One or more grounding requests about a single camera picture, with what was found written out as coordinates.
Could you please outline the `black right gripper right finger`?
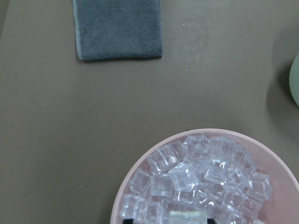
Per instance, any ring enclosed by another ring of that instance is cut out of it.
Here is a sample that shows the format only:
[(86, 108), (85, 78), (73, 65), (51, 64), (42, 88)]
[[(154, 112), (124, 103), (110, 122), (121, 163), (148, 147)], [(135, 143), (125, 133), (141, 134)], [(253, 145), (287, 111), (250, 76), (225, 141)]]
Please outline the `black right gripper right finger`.
[(214, 219), (208, 218), (207, 224), (217, 224)]

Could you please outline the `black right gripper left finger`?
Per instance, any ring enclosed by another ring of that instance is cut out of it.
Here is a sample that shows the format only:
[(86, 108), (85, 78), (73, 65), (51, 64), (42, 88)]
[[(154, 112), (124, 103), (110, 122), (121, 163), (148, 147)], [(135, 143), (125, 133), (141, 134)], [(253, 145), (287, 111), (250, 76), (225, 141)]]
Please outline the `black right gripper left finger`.
[(124, 219), (122, 224), (133, 224), (133, 219)]

